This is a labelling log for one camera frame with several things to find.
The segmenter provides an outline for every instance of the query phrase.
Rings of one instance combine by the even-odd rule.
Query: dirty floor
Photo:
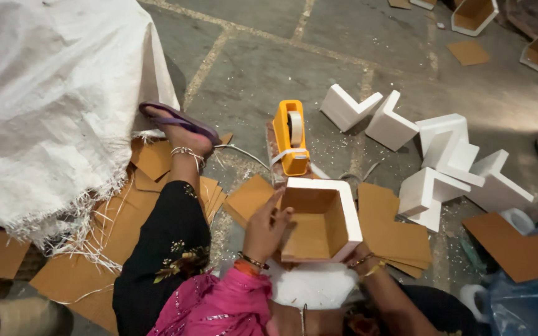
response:
[[[410,141],[392,152],[364,135],[369,120],[342,134],[319,106],[335,83],[357,100],[398,90],[395,111],[410,121],[464,115],[470,142],[481,148],[477,160],[505,149],[510,156],[503,173],[538,200],[538,72],[518,62],[527,44],[518,34],[490,24],[477,38],[490,62],[462,66],[445,45],[471,38],[450,30],[451,11],[441,3],[432,12],[390,8],[386,0],[140,3],[156,24],[183,109],[220,134],[233,132],[233,144],[264,161],[266,120],[281,100],[298,99],[317,166],[337,178],[346,172],[362,176],[379,162],[367,182],[397,194],[401,181],[420,170],[420,144]],[[260,164],[232,149],[213,156],[204,172],[227,191],[257,173],[268,177]],[[421,279],[392,271],[394,276],[456,295],[464,284],[476,283],[479,274],[459,239],[466,236],[460,221],[478,213],[464,197],[444,204],[442,230],[430,236],[431,268]],[[226,213],[215,216],[212,231],[216,257],[234,256],[242,246],[243,231]],[[31,291],[20,286],[12,296]],[[107,332],[77,316],[73,334]]]

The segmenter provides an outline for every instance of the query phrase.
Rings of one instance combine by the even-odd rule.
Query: tape dispenser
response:
[[[271,160],[271,164],[281,159],[286,175],[306,174],[310,153],[304,139],[303,104],[299,100],[282,100],[273,119],[273,129],[279,155]]]

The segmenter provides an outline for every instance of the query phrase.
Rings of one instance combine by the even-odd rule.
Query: purple sandal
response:
[[[170,115],[172,115],[173,118],[153,117],[152,115],[148,114],[147,111],[145,111],[145,108],[148,106],[166,111]],[[189,132],[204,135],[207,139],[211,141],[213,146],[221,144],[219,134],[217,134],[217,132],[215,132],[215,130],[213,130],[211,127],[201,123],[196,119],[187,117],[182,112],[176,111],[174,108],[169,107],[168,105],[157,102],[142,102],[138,105],[138,110],[147,118],[153,120],[153,122],[157,125],[180,125]]]

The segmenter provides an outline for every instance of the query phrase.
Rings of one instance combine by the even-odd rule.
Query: black pants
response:
[[[210,243],[194,189],[183,181],[169,182],[116,279],[113,308],[121,336],[142,336],[151,330],[169,296],[208,262]],[[171,272],[172,265],[180,272]],[[400,287],[437,330],[478,334],[472,313],[454,296],[432,287]]]

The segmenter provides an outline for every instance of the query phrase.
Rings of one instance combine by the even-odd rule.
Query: person's foot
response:
[[[154,108],[152,106],[147,106],[145,109],[149,115],[153,115],[155,117],[172,117],[169,112]],[[198,156],[205,156],[213,149],[211,140],[209,140],[206,136],[187,131],[182,126],[158,125],[158,127],[163,133],[165,133],[166,137],[168,138],[169,142],[172,143],[174,148],[190,148],[194,154]]]

